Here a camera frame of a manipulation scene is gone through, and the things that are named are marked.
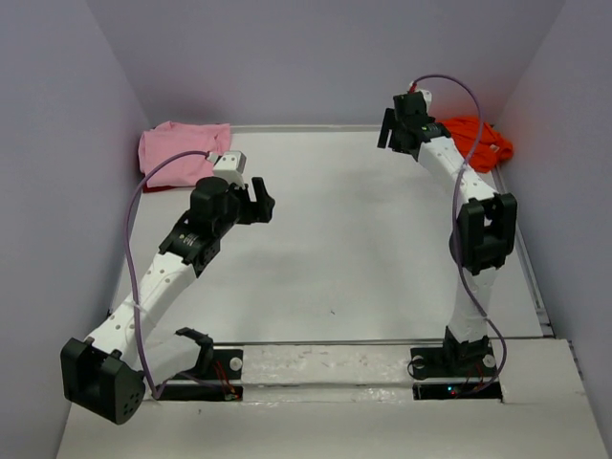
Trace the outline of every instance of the white wall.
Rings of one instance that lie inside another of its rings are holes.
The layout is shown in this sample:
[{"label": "white wall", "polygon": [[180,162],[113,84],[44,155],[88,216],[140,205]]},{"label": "white wall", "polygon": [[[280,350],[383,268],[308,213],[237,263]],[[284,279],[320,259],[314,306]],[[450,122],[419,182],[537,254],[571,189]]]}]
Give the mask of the white wall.
[{"label": "white wall", "polygon": [[111,302],[148,123],[82,0],[3,0],[0,61],[0,457],[46,459],[59,351]]},{"label": "white wall", "polygon": [[[496,119],[563,0],[88,0],[152,122],[379,123],[424,73]],[[436,114],[471,113],[431,83]]]},{"label": "white wall", "polygon": [[555,330],[574,341],[612,451],[612,3],[568,0],[497,127]]}]

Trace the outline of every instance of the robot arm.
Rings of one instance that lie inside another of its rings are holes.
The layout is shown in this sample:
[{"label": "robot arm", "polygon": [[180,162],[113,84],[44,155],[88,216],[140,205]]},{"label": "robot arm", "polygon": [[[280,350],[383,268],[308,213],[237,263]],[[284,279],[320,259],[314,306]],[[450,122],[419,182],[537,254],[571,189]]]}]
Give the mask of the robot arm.
[{"label": "robot arm", "polygon": [[[394,108],[384,114],[378,147],[409,154],[453,195],[464,158],[446,127],[427,113],[428,91],[408,92],[393,98]],[[460,266],[467,284],[484,311],[488,311],[497,269],[514,248],[516,199],[499,194],[467,167],[459,187],[457,228]],[[457,261],[450,237],[450,253]],[[420,358],[416,379],[465,376],[490,353],[487,322],[474,306],[461,281],[442,348],[415,349]]]},{"label": "robot arm", "polygon": [[[84,341],[70,339],[61,351],[66,398],[115,424],[133,416],[145,393],[134,308],[140,309],[142,341],[146,343],[174,300],[220,251],[221,239],[234,224],[272,219],[274,199],[261,178],[252,179],[256,201],[251,202],[242,178],[246,157],[229,152],[212,159],[214,177],[196,184],[189,210],[162,242],[139,284],[140,305],[128,295]],[[212,353],[212,339],[188,328],[146,350],[156,385],[181,371],[205,371]]]}]

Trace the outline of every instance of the white table surface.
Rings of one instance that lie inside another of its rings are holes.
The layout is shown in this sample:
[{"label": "white table surface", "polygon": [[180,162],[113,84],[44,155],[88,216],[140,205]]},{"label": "white table surface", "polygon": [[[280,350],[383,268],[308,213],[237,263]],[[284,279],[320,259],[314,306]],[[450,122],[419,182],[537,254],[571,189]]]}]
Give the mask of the white table surface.
[{"label": "white table surface", "polygon": [[57,459],[605,459],[567,343],[508,345],[503,404],[414,401],[407,346],[247,346],[244,402],[145,402],[123,426],[73,405]]},{"label": "white table surface", "polygon": [[[234,227],[159,328],[188,326],[217,342],[442,338],[457,277],[450,197],[409,156],[377,149],[377,138],[236,134],[246,177],[264,177],[276,200],[273,220]],[[131,239],[139,274],[189,192],[142,196]],[[115,305],[128,292],[124,268]],[[541,336],[516,252],[499,272],[490,314],[509,337]]]}]

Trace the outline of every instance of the pink cloth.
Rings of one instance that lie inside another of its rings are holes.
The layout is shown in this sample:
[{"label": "pink cloth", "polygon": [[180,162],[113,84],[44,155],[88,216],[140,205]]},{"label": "pink cloth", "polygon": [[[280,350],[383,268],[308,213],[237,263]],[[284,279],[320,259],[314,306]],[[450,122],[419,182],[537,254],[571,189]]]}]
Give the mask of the pink cloth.
[{"label": "pink cloth", "polygon": [[[149,173],[163,160],[188,150],[209,151],[222,155],[230,149],[229,124],[182,124],[167,121],[155,129],[144,131],[138,147],[141,172]],[[212,175],[212,164],[204,156],[187,156],[170,163],[148,182],[147,187],[194,186],[203,177]]]}]

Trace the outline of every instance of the red cloth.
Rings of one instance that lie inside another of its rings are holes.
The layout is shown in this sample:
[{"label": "red cloth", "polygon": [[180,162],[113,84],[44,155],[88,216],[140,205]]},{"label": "red cloth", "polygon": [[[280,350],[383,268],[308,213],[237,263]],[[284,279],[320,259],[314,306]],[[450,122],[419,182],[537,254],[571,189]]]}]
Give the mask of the red cloth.
[{"label": "red cloth", "polygon": [[[465,158],[478,133],[477,117],[457,117],[440,121],[450,131],[457,149]],[[490,172],[497,163],[509,160],[514,154],[512,143],[501,134],[493,131],[490,124],[485,123],[480,143],[476,147],[470,165],[476,172]]]}]

